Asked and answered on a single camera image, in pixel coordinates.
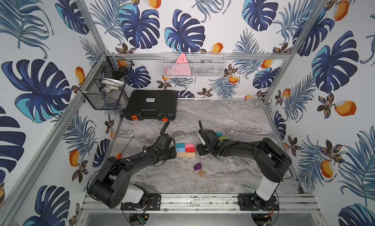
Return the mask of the light blue block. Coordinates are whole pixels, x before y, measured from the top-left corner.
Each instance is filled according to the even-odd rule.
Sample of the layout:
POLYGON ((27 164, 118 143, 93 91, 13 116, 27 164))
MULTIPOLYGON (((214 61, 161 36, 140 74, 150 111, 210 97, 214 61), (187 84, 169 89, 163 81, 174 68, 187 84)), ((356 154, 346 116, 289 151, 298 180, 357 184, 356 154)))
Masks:
POLYGON ((185 151, 186 151, 185 148, 176 148, 177 153, 181 153, 181 152, 185 152, 185 151))

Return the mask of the pink block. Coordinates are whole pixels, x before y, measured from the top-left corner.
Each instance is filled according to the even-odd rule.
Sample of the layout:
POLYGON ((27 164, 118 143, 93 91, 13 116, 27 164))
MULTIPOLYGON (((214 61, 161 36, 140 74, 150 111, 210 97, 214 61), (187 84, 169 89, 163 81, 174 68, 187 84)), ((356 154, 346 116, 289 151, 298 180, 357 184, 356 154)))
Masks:
POLYGON ((185 144, 185 148, 195 148, 194 143, 185 144))

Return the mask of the red block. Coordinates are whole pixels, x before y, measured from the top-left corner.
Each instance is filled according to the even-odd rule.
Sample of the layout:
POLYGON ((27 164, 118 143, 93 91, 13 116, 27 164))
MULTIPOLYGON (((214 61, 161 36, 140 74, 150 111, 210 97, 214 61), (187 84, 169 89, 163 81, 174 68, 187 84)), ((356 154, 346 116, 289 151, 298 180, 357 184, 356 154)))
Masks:
POLYGON ((186 153, 195 153, 195 148, 194 147, 185 148, 185 152, 186 153))

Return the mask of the purple triangle block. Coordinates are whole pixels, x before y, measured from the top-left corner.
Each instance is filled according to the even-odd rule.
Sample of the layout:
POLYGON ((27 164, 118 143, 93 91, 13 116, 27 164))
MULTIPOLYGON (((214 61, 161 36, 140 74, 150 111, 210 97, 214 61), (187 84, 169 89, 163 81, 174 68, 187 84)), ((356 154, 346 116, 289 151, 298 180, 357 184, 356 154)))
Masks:
POLYGON ((193 169, 194 169, 194 171, 199 171, 199 170, 201 170, 201 169, 202 169, 202 165, 201 165, 201 163, 197 163, 196 165, 194 165, 194 166, 193 166, 193 169))

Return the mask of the natural wood triangle block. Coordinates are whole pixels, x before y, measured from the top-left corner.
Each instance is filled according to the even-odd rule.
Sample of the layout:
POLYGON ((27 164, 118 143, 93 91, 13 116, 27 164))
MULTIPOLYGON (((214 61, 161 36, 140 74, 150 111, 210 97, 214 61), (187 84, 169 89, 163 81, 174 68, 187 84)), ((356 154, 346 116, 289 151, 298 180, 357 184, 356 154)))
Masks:
POLYGON ((206 172, 204 171, 204 170, 199 170, 198 172, 197 172, 197 174, 201 177, 201 178, 204 178, 205 176, 206 176, 206 172))

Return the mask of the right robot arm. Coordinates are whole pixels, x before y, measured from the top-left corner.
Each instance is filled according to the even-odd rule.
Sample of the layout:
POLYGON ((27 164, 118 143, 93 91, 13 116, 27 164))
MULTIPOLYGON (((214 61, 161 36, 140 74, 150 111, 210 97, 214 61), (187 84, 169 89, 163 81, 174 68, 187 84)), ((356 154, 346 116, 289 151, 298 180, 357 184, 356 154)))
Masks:
POLYGON ((211 154, 216 158, 242 157, 255 161, 263 177, 256 191, 249 200, 239 203, 243 210, 266 210, 269 207, 279 209, 274 202, 277 198, 274 193, 285 174, 290 171, 292 160, 275 142, 269 138, 263 138, 257 142, 220 140, 213 130, 203 128, 198 121, 198 136, 201 140, 196 148, 199 156, 211 154))

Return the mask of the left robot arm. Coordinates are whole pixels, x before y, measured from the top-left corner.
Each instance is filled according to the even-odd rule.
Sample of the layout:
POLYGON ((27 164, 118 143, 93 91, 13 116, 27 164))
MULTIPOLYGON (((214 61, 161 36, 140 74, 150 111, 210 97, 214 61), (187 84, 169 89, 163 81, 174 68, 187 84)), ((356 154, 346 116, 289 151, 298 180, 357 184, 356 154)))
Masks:
POLYGON ((109 157, 87 183, 87 194, 94 200, 113 209, 125 198, 134 174, 148 166, 163 165, 177 157, 175 139, 166 133, 170 121, 165 122, 151 146, 127 158, 109 157))

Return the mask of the black tool case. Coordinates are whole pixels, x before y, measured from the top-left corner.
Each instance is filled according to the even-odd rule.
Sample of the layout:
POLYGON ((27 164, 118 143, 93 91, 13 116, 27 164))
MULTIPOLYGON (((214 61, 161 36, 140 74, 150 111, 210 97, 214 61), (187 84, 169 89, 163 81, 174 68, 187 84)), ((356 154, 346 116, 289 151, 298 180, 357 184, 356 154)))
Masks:
POLYGON ((174 90, 134 90, 123 114, 129 121, 173 121, 177 99, 178 93, 174 90))

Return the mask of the pink triangle sign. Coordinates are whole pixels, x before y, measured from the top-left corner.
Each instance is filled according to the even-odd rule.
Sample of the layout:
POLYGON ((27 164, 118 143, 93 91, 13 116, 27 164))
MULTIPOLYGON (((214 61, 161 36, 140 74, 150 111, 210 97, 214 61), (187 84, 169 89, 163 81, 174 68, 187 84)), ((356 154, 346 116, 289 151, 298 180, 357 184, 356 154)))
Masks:
POLYGON ((191 75, 191 68, 185 53, 182 53, 172 65, 172 75, 174 77, 191 75))

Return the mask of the orange handled screwdriver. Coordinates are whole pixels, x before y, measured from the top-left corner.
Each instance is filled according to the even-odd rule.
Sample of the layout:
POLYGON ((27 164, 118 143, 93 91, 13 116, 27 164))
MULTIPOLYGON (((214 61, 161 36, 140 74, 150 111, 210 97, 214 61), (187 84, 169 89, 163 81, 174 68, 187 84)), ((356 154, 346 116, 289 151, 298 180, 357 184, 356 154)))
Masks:
POLYGON ((125 147, 121 150, 121 152, 119 152, 116 156, 116 159, 121 159, 122 156, 123 156, 123 153, 125 151, 125 149, 129 146, 129 144, 131 143, 131 141, 134 139, 134 135, 130 138, 130 140, 127 142, 127 144, 125 145, 125 147))

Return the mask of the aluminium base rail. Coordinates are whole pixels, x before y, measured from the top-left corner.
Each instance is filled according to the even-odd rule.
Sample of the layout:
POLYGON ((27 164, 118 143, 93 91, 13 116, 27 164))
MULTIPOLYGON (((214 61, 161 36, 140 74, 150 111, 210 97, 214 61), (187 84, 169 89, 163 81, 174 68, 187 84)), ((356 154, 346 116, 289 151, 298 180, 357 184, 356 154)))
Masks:
POLYGON ((151 194, 145 208, 130 204, 110 209, 101 202, 85 197, 83 213, 319 213, 311 194, 275 194, 266 207, 256 209, 251 194, 151 194))

